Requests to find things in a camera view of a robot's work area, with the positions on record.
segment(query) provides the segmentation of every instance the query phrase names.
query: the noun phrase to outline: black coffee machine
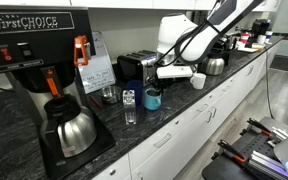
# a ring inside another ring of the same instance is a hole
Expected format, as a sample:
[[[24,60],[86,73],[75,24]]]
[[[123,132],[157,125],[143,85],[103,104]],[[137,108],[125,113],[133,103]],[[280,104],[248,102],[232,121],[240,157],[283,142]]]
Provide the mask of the black coffee machine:
[[[252,34],[254,38],[259,35],[265,35],[266,31],[271,28],[272,21],[269,19],[256,19],[252,26]]]
[[[88,8],[0,6],[0,73],[6,73],[34,121],[50,179],[65,177],[114,146],[90,111],[77,69],[91,55]],[[65,124],[74,126],[86,114],[84,125],[91,132],[61,138]]]

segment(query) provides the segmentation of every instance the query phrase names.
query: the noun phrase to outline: teal mug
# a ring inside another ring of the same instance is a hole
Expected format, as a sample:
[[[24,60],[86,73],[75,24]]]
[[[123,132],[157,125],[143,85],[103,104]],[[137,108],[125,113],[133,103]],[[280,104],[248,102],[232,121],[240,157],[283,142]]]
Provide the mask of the teal mug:
[[[162,102],[162,93],[154,88],[146,89],[144,93],[144,106],[149,110],[158,109]]]

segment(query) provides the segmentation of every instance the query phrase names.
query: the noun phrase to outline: granite countertop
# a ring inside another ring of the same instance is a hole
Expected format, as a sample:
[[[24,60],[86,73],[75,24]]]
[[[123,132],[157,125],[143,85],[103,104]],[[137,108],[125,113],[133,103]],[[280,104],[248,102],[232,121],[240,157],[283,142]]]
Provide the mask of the granite countertop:
[[[266,48],[274,46],[282,38],[273,36],[272,45]],[[89,94],[101,105],[98,108],[91,103],[91,108],[113,135],[116,145],[66,179],[93,178],[263,53],[232,52],[223,74],[207,76],[202,90],[194,89],[188,79],[175,82],[164,92],[158,110],[149,111],[143,106],[137,108],[136,125],[125,124],[121,102],[103,105],[97,93]],[[0,93],[0,179],[46,179],[33,121],[19,98],[12,93]]]

